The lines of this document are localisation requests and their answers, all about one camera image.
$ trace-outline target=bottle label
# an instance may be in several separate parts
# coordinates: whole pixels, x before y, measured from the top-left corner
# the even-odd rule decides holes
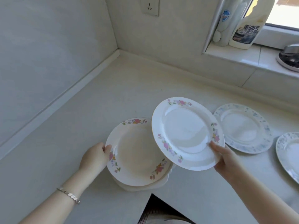
[[[251,44],[256,35],[259,33],[260,29],[261,25],[245,24],[237,29],[233,36],[233,40],[244,44]]]
[[[224,10],[223,14],[222,14],[222,22],[226,21],[230,16],[230,11],[228,10]]]

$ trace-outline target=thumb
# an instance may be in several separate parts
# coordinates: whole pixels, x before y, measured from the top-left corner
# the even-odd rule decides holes
[[[212,150],[219,152],[221,154],[229,154],[231,152],[229,148],[217,145],[213,141],[210,142],[210,147]]]
[[[105,147],[105,149],[104,149],[104,153],[105,153],[105,154],[109,154],[110,151],[111,151],[111,149],[112,149],[112,145],[107,145],[107,146]]]

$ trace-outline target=left hand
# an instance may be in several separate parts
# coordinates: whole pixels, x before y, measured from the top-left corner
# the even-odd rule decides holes
[[[112,146],[97,143],[83,155],[79,169],[94,173],[96,176],[106,167]]]

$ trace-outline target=hand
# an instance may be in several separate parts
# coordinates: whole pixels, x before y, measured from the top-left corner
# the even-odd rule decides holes
[[[83,155],[79,169],[92,172],[97,176],[106,167],[111,148],[111,145],[105,147],[102,142],[92,146]]]
[[[226,180],[228,183],[238,179],[243,175],[245,168],[243,167],[239,157],[227,145],[225,147],[210,142],[212,150],[222,154],[220,161],[214,166],[215,170]]]

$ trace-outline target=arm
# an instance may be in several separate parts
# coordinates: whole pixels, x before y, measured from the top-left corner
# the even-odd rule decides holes
[[[83,155],[79,170],[62,187],[77,198],[106,167],[111,145],[105,148],[98,143]],[[63,223],[72,211],[75,201],[60,191],[55,191],[43,203],[35,208],[20,224]]]
[[[233,187],[259,224],[299,224],[299,215],[252,176],[229,147],[213,142],[210,146],[222,154],[215,170]]]

